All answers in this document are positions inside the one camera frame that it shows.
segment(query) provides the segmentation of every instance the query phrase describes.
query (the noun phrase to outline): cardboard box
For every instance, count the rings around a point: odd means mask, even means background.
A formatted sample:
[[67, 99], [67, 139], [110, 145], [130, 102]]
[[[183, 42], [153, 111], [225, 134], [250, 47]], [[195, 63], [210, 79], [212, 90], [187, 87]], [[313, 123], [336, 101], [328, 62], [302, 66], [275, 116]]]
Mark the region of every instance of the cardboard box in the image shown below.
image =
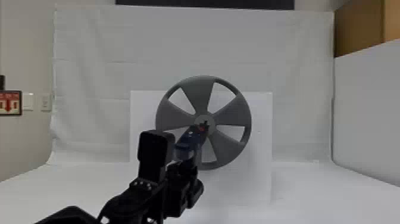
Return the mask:
[[399, 0], [352, 0], [335, 12], [335, 57], [397, 38]]

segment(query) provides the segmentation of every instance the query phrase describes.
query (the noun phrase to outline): white curtain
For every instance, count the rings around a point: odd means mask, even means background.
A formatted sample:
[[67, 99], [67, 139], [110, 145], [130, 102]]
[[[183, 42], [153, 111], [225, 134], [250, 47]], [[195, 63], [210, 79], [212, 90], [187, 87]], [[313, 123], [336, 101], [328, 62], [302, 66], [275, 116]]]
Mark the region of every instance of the white curtain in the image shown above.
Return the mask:
[[128, 161], [130, 91], [198, 74], [273, 91], [276, 160], [327, 160], [332, 39], [332, 13], [57, 6], [49, 162]]

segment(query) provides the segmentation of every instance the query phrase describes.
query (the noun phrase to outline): red sign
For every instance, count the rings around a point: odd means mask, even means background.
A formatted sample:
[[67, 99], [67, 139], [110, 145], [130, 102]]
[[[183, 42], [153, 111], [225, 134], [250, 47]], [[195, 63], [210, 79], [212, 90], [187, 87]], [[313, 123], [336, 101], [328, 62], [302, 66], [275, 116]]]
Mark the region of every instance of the red sign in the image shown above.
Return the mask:
[[21, 115], [20, 91], [0, 91], [0, 115]]

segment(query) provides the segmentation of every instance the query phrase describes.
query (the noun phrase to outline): black ceiling panel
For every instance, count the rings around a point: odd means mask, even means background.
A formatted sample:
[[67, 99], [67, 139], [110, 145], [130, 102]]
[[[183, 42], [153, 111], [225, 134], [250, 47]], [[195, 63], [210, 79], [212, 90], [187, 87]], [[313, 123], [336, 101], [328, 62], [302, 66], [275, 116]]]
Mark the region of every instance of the black ceiling panel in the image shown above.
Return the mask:
[[294, 10], [294, 0], [116, 0], [117, 5]]

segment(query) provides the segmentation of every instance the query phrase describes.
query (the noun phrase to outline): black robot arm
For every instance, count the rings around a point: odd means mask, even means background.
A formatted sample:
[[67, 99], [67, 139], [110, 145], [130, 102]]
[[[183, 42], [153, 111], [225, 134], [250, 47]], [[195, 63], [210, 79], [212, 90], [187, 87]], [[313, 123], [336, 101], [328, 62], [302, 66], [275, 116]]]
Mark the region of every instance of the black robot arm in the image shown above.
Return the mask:
[[196, 162], [208, 133], [207, 122], [191, 126], [175, 144], [173, 134], [140, 134], [139, 174], [122, 194], [110, 199], [94, 218], [71, 206], [36, 224], [162, 224], [191, 209], [204, 191]]

